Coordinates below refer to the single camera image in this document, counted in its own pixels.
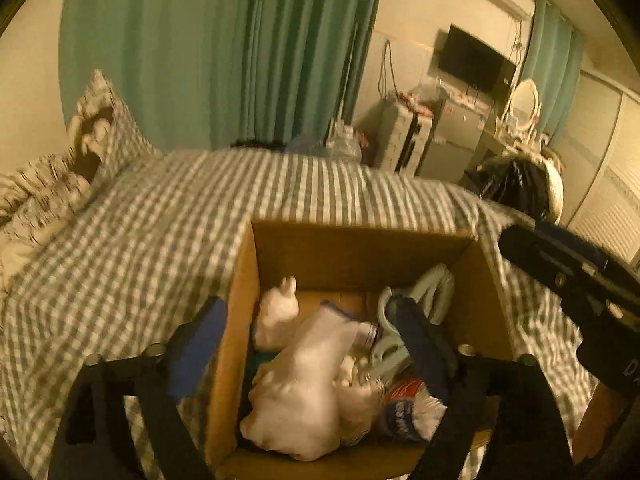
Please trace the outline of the grey-green plastic hanger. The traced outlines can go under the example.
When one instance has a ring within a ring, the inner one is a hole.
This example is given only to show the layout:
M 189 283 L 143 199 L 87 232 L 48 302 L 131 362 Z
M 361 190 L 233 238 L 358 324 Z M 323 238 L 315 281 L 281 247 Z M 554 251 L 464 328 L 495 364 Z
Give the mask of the grey-green plastic hanger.
M 443 263 L 428 269 L 407 288 L 385 287 L 376 305 L 375 338 L 369 361 L 359 372 L 358 385 L 386 387 L 411 362 L 409 349 L 397 326 L 400 312 L 408 310 L 419 322 L 440 325 L 454 299 L 454 274 Z

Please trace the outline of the clear plastic packet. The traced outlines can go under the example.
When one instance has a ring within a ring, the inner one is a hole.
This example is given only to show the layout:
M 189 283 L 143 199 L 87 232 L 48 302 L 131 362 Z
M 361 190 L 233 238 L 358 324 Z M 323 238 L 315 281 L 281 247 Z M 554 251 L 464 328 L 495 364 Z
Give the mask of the clear plastic packet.
M 431 440 L 446 406 L 420 378 L 401 378 L 390 390 L 379 379 L 360 384 L 360 364 L 367 362 L 364 356 L 348 354 L 334 380 L 341 445 L 355 445 L 372 430 L 401 442 Z

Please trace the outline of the white figurine toy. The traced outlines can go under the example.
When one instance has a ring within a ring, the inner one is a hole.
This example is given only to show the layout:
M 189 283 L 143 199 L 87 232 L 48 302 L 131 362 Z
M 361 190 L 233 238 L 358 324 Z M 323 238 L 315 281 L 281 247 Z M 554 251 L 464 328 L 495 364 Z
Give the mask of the white figurine toy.
M 291 341 L 299 315 L 296 289 L 296 278 L 286 276 L 262 295 L 253 333 L 258 351 L 277 352 Z

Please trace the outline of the black and white bag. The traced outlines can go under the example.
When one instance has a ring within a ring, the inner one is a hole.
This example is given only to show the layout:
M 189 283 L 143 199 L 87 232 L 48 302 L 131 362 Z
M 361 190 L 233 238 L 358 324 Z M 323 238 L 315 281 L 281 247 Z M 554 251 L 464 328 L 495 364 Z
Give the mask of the black and white bag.
M 564 185 L 549 159 L 526 153 L 494 156 L 465 170 L 460 184 L 483 200 L 515 209 L 535 221 L 561 220 Z

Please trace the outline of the white sliding wardrobe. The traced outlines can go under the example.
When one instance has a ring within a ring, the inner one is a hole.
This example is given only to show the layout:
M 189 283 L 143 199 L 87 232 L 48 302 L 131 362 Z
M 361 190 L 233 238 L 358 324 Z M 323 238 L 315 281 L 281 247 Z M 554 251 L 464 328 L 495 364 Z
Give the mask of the white sliding wardrobe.
M 564 165 L 562 226 L 638 263 L 638 94 L 581 73 L 554 150 Z

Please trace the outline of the grey checkered bed cover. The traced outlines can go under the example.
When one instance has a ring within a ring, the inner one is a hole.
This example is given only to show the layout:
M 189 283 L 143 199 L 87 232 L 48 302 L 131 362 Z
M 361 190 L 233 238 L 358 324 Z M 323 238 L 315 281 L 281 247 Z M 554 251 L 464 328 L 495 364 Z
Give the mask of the grey checkered bed cover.
M 1 291 L 1 433 L 35 479 L 86 356 L 135 356 L 224 296 L 250 219 L 475 235 L 502 287 L 516 353 L 536 356 L 574 434 L 596 388 L 560 300 L 504 260 L 523 216 L 452 183 L 256 148 L 161 152 L 104 73 L 76 116 L 114 110 L 88 202 Z

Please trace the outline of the white oval vanity mirror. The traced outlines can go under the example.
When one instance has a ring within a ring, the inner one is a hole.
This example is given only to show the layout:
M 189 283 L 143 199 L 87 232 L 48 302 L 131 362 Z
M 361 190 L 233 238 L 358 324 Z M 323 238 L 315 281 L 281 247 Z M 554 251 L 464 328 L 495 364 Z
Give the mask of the white oval vanity mirror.
M 507 132 L 529 136 L 538 122 L 541 100 L 536 82 L 527 78 L 518 83 L 506 103 L 501 122 Z

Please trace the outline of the brown cardboard box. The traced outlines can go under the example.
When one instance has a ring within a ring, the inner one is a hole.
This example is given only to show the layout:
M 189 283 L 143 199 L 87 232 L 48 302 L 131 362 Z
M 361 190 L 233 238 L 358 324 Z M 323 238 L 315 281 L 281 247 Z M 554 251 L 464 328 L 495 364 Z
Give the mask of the brown cardboard box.
M 245 376 L 250 326 L 263 292 L 292 275 L 303 316 L 329 299 L 354 318 L 372 321 L 385 286 L 408 286 L 437 263 L 446 264 L 456 282 L 444 322 L 449 341 L 454 346 L 470 344 L 488 358 L 512 359 L 502 287 L 474 235 L 252 220 L 236 259 L 207 414 L 205 457 L 217 476 L 388 479 L 412 471 L 424 451 L 421 443 L 366 437 L 352 448 L 301 463 L 250 448 L 242 442 L 238 425 L 250 383 Z

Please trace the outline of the grey cabinet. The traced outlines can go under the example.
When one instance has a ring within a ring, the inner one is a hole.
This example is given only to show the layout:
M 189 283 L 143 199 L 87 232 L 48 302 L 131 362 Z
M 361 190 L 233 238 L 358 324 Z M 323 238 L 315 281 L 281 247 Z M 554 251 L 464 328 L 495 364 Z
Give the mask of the grey cabinet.
M 485 118 L 452 99 L 442 101 L 416 175 L 457 183 L 475 153 Z

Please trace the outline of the small green curtain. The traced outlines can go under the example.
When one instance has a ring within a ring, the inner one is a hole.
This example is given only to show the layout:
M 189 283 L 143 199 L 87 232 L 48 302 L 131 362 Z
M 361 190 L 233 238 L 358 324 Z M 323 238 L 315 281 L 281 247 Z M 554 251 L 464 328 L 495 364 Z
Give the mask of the small green curtain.
M 537 129 L 554 145 L 573 105 L 586 38 L 551 0 L 535 0 L 522 79 L 533 79 L 540 115 Z

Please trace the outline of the floral white quilt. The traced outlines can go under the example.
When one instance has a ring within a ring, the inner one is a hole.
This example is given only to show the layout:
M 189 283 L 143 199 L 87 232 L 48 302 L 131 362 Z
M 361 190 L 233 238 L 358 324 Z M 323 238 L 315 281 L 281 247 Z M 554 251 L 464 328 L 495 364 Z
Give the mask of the floral white quilt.
M 74 117 L 67 152 L 42 156 L 1 177 L 2 292 L 88 202 L 113 116 L 107 105 L 90 117 Z

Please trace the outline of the white suitcase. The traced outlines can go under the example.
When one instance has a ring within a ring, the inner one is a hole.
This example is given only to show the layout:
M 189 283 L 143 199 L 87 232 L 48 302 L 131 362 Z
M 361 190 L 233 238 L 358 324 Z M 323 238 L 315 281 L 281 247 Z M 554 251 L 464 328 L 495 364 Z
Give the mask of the white suitcase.
M 387 104 L 378 125 L 378 169 L 414 177 L 420 165 L 434 115 L 425 107 L 414 110 L 405 102 Z

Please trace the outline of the large green curtain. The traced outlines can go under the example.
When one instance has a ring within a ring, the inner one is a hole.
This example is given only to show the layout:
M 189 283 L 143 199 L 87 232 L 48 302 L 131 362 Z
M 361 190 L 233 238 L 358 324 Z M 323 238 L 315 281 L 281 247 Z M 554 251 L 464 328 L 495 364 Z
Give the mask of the large green curtain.
M 64 0 L 65 116 L 100 70 L 158 148 L 322 139 L 352 118 L 378 0 Z

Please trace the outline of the black wall television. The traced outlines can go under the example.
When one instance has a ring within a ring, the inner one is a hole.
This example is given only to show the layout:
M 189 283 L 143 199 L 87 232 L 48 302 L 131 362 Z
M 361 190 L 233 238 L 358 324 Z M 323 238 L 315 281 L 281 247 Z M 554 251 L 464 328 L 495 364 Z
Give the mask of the black wall television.
M 451 25 L 438 68 L 491 99 L 503 102 L 509 95 L 516 65 L 488 44 Z

